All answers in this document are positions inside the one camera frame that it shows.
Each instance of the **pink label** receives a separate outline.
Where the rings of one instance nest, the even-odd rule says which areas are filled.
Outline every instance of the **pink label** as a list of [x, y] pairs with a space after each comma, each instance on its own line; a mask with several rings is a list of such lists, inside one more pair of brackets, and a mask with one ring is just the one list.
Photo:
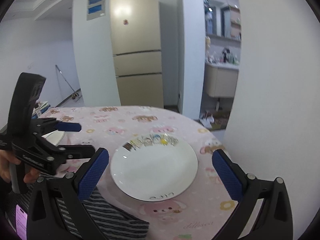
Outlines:
[[16, 206], [16, 228], [17, 234], [22, 240], [27, 240], [27, 218], [25, 213], [19, 205]]

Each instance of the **mop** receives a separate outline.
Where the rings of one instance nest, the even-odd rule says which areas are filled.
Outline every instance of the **mop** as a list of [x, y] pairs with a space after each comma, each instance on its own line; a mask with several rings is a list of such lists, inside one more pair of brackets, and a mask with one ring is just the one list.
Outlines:
[[58, 71], [60, 72], [61, 76], [63, 77], [63, 79], [67, 82], [67, 84], [69, 85], [69, 87], [72, 89], [73, 94], [71, 95], [71, 98], [74, 100], [76, 98], [78, 98], [76, 100], [76, 102], [82, 97], [82, 95], [80, 96], [79, 93], [77, 91], [75, 91], [72, 86], [69, 84], [69, 82], [66, 80], [66, 78], [64, 77], [64, 75], [62, 74], [61, 70], [59, 69], [58, 65], [56, 65], [56, 68], [58, 69]]

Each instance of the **baseboard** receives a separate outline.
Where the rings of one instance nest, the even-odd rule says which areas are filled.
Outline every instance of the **baseboard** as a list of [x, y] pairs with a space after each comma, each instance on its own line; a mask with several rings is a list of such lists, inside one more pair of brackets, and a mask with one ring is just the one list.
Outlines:
[[72, 97], [72, 95], [73, 95], [73, 93], [70, 96], [68, 96], [66, 99], [64, 99], [61, 103], [57, 104], [56, 107], [62, 106], [67, 100], [69, 100]]

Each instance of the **refrigerator drawer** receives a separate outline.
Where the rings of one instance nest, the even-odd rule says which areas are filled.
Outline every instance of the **refrigerator drawer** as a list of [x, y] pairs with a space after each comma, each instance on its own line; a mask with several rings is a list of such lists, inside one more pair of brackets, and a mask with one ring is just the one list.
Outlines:
[[117, 78], [122, 106], [163, 108], [162, 74]]
[[116, 76], [161, 73], [161, 51], [140, 52], [113, 57]]

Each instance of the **blue gripper pad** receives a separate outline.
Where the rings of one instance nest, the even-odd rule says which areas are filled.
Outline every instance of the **blue gripper pad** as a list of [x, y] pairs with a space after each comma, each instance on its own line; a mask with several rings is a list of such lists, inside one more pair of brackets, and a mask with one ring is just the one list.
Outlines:
[[243, 198], [242, 184], [218, 151], [212, 154], [212, 165], [222, 180], [231, 199], [238, 202], [241, 201]]
[[109, 163], [109, 153], [103, 149], [94, 163], [88, 168], [87, 172], [82, 176], [78, 184], [78, 199], [82, 202], [88, 199], [94, 188], [96, 187], [102, 173]]
[[59, 131], [80, 132], [81, 131], [81, 124], [72, 123], [72, 122], [58, 122], [55, 125], [55, 128]]

